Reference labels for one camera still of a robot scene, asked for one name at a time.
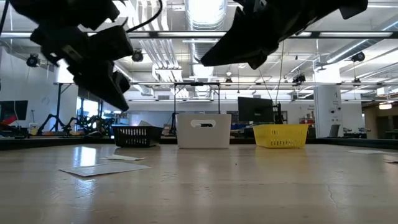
pillar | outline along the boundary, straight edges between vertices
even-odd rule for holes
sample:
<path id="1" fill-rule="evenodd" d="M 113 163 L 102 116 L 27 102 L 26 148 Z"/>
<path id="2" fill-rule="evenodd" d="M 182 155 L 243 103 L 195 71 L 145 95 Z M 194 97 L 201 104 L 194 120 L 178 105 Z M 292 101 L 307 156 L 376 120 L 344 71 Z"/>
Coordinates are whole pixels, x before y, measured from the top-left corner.
<path id="1" fill-rule="evenodd" d="M 339 83 L 340 69 L 336 65 L 327 65 L 314 69 L 314 82 Z M 339 136 L 343 135 L 343 113 L 341 112 L 341 91 L 338 85 L 318 85 L 314 87 L 315 129 L 317 138 L 330 134 L 333 124 L 339 124 Z"/>

black monitor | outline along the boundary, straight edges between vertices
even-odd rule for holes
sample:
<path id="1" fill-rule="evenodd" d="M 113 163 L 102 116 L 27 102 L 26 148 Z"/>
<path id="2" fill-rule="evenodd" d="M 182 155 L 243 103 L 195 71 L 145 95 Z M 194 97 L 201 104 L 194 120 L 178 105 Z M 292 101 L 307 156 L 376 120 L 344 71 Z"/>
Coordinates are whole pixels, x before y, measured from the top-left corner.
<path id="1" fill-rule="evenodd" d="M 238 97 L 239 121 L 274 122 L 272 100 Z"/>
<path id="2" fill-rule="evenodd" d="M 0 101 L 0 121 L 6 120 L 17 113 L 18 120 L 26 120 L 27 100 Z"/>

